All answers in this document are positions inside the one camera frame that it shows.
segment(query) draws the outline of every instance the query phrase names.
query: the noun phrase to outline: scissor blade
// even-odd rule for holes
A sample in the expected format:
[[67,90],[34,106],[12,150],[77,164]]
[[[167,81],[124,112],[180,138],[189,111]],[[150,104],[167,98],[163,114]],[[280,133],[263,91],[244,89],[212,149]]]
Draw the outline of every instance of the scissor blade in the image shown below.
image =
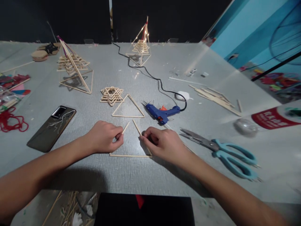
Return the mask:
[[209,148],[213,151],[218,151],[219,150],[219,146],[216,143],[214,143],[210,140],[207,140],[207,139],[205,139],[204,137],[202,137],[200,135],[198,135],[200,138],[195,138],[190,134],[188,134],[188,135],[180,134],[180,135],[187,138],[187,139],[190,139],[194,142],[198,142],[199,144],[201,144],[201,145],[203,145],[203,146],[205,146],[205,147],[207,147],[207,148]]
[[186,129],[181,129],[182,132],[194,137],[194,138],[199,138],[199,139],[205,139],[204,137],[194,133],[194,132],[191,132],[190,130],[186,130]]

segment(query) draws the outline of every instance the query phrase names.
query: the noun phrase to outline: phone case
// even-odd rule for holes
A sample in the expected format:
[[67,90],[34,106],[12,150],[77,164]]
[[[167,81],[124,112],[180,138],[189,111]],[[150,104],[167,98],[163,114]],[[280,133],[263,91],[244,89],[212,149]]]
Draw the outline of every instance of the phone case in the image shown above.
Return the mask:
[[76,110],[73,108],[68,108],[65,106],[60,107],[66,108],[66,110],[62,113],[62,116],[58,119],[50,116],[41,126],[41,128],[27,142],[28,147],[45,153],[51,150],[76,113]]

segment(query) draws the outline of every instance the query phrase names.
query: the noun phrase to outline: person's left hand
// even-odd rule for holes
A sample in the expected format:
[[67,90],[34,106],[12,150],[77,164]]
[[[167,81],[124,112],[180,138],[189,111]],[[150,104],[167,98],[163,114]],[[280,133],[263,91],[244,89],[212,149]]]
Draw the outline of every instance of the person's left hand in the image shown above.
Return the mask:
[[111,153],[123,145],[123,128],[114,126],[105,121],[98,121],[92,129],[84,136],[80,137],[85,148],[94,153]]

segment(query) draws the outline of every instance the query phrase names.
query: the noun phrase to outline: black wall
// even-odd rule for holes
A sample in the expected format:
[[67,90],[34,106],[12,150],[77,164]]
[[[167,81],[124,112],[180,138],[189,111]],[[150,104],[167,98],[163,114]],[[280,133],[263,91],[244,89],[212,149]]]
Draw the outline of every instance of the black wall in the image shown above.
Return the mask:
[[130,42],[149,16],[150,42],[200,42],[231,0],[112,0],[114,41]]
[[37,4],[21,0],[0,1],[0,40],[42,43],[54,41],[47,17]]
[[0,40],[53,42],[55,35],[67,43],[111,43],[109,1],[2,0]]

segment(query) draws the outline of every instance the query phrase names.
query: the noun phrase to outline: blue scissor handle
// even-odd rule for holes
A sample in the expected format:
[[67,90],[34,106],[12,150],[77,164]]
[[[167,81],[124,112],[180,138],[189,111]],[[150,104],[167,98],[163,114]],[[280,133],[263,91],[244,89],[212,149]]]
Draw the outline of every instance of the blue scissor handle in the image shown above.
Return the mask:
[[231,155],[224,151],[217,151],[213,152],[212,155],[214,157],[220,158],[220,160],[223,162],[223,164],[236,176],[243,178],[243,179],[256,179],[257,178],[257,173],[252,171],[248,166],[245,166],[235,160]]
[[[213,139],[212,140],[214,143],[216,143],[219,146],[219,149],[230,154],[233,155],[234,157],[240,159],[241,161],[249,164],[249,165],[257,165],[257,159],[256,157],[249,152],[248,150],[242,148],[241,146],[238,146],[236,144],[233,143],[221,143],[218,139]],[[231,149],[229,149],[228,147],[232,147],[235,148],[236,150],[240,151],[243,153],[237,153],[235,151],[232,151]]]

